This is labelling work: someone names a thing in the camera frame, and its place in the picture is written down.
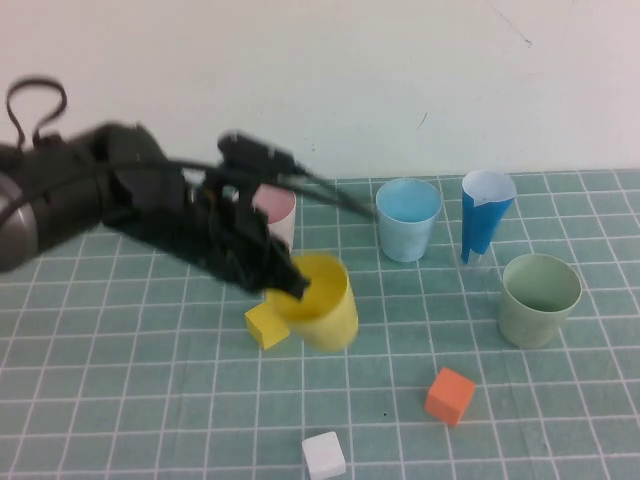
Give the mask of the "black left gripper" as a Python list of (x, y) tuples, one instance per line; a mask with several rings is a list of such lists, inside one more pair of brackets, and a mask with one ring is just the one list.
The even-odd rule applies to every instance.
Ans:
[(257, 295), (266, 288), (301, 300), (310, 281), (253, 205), (260, 183), (210, 172), (194, 185), (180, 170), (119, 170), (128, 208), (112, 227)]

